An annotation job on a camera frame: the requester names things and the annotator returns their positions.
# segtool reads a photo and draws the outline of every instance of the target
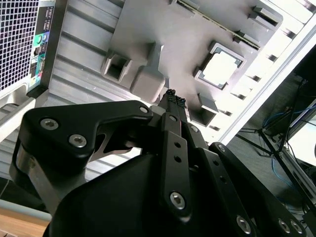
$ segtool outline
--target ventilation grille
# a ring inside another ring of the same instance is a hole
[[[0,1],[0,91],[29,74],[39,0]]]

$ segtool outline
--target metal frame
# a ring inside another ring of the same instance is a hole
[[[228,144],[255,112],[263,105],[274,90],[284,81],[305,55],[316,44],[316,15],[314,15],[284,53],[276,60],[271,70],[260,80],[268,81],[263,87],[255,88],[244,100],[247,105],[241,113],[233,114],[234,122],[219,138],[219,142]]]
[[[306,125],[305,122],[301,121],[301,120],[305,120],[305,121],[309,121],[311,120],[313,117],[316,116],[316,110],[310,110],[308,112],[305,112],[305,114],[303,114],[302,116],[298,116],[297,119],[295,119],[295,121],[292,123],[293,126],[291,127],[291,129],[289,130],[288,133],[288,137],[289,140],[304,126]]]

